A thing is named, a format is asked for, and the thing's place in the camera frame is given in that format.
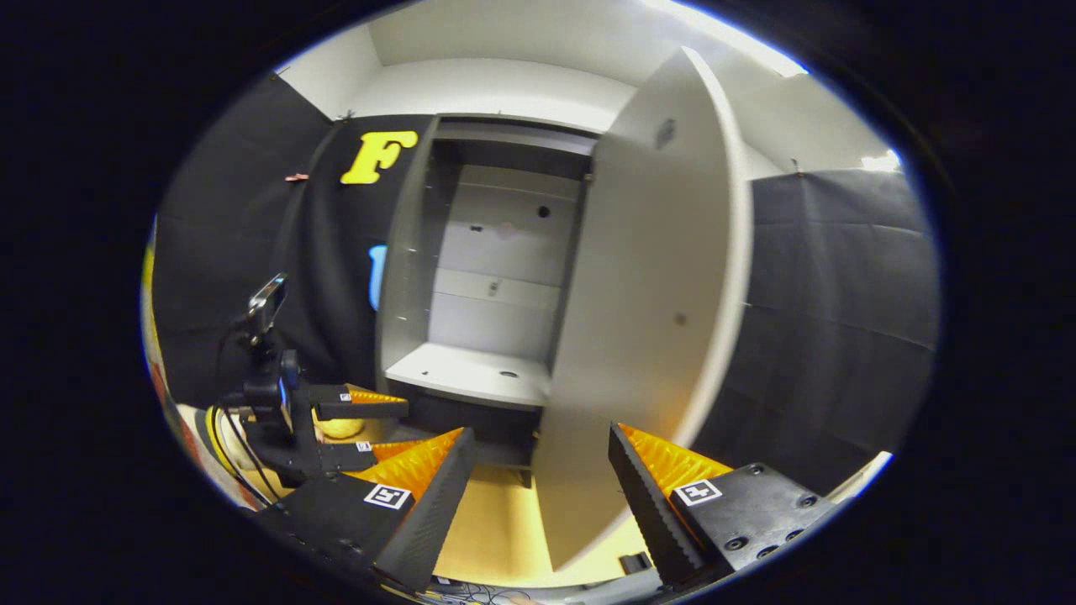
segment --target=wooden floor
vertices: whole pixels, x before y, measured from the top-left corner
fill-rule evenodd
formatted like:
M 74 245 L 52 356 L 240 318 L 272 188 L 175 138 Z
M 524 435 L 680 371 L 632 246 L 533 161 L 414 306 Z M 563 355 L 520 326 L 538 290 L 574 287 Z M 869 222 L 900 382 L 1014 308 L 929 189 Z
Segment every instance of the wooden floor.
M 334 442 L 371 439 L 378 427 Z M 244 472 L 251 482 L 264 489 L 255 472 Z M 272 472 L 267 472 L 278 493 Z M 534 484 L 540 482 L 534 478 Z M 434 574 L 462 581 L 519 588 L 560 587 L 598 582 L 624 575 L 618 558 L 646 550 L 633 518 L 618 527 L 604 543 L 579 561 L 554 572 L 538 511 L 535 489 L 520 482 L 514 470 L 476 466 L 456 509 L 449 535 Z

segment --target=yellow letter f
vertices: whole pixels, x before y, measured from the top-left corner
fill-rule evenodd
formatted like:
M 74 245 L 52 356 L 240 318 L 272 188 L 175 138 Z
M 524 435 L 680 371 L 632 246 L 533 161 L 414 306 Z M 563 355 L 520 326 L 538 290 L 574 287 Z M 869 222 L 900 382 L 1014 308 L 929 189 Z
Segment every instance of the yellow letter f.
M 381 178 L 377 169 L 385 170 L 392 167 L 400 156 L 401 147 L 413 147 L 417 142 L 419 135 L 414 130 L 363 135 L 363 146 L 358 149 L 355 164 L 340 177 L 340 182 L 345 185 L 377 183 Z

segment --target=open cabinet door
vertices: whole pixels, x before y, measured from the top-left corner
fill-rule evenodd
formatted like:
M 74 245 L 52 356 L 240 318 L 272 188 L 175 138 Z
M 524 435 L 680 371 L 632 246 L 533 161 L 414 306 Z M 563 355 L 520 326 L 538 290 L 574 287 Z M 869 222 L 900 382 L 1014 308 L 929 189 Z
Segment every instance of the open cabinet door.
M 682 47 L 595 146 L 533 466 L 554 568 L 631 521 L 609 423 L 686 447 L 717 396 L 750 275 L 741 144 L 717 78 Z

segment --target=orange textured pad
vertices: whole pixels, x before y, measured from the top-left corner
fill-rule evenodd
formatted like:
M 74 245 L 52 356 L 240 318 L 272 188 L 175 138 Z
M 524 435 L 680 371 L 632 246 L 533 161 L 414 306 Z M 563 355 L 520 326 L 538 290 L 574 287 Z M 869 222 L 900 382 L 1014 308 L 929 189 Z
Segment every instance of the orange textured pad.
M 360 386 L 355 386 L 354 384 L 344 383 L 348 388 L 348 393 L 351 394 L 351 403 L 353 404 L 397 404 L 407 402 L 402 397 L 393 397 L 392 395 L 382 395 L 381 393 L 374 393 L 373 391 L 367 391 Z
M 370 446 L 370 449 L 373 450 L 373 455 L 378 459 L 378 462 L 383 462 L 402 451 L 417 446 L 421 442 L 423 442 L 422 439 L 419 439 L 417 441 L 398 441 L 396 444 L 373 444 Z
M 364 481 L 409 490 L 417 503 L 463 431 L 456 428 L 433 439 L 426 439 L 366 470 L 348 475 Z
M 689 449 L 670 444 L 665 439 L 649 433 L 633 428 L 626 424 L 617 424 L 627 435 L 639 459 L 647 465 L 647 470 L 654 478 L 657 488 L 666 498 L 672 490 L 694 481 L 724 475 L 732 468 L 699 455 Z

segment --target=screw hole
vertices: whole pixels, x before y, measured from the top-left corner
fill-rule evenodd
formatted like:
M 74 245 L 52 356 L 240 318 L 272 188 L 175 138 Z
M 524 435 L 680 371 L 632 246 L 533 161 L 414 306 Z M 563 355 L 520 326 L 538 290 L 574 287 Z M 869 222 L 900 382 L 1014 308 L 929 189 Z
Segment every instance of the screw hole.
M 747 546 L 747 538 L 744 536 L 733 538 L 725 543 L 725 550 L 739 550 Z

